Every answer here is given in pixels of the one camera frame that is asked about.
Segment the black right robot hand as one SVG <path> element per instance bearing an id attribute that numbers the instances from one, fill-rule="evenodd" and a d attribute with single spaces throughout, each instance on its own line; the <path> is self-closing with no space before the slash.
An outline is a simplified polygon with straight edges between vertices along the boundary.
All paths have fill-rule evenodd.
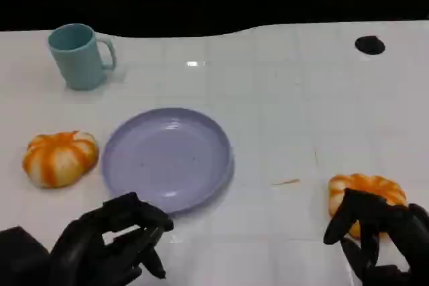
<path id="1" fill-rule="evenodd" d="M 382 232 L 404 256 L 408 271 L 395 265 L 377 265 Z M 363 285 L 428 284 L 428 213 L 417 204 L 392 206 L 381 196 L 347 188 L 323 242 L 341 243 Z"/>

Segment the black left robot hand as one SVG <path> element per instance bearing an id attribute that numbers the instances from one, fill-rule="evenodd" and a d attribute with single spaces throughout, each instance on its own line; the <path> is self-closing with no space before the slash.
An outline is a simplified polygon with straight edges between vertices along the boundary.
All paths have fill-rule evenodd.
<path id="1" fill-rule="evenodd" d="M 134 192 L 106 201 L 63 231 L 50 253 L 49 285 L 128 285 L 166 272 L 155 247 L 172 219 Z"/>

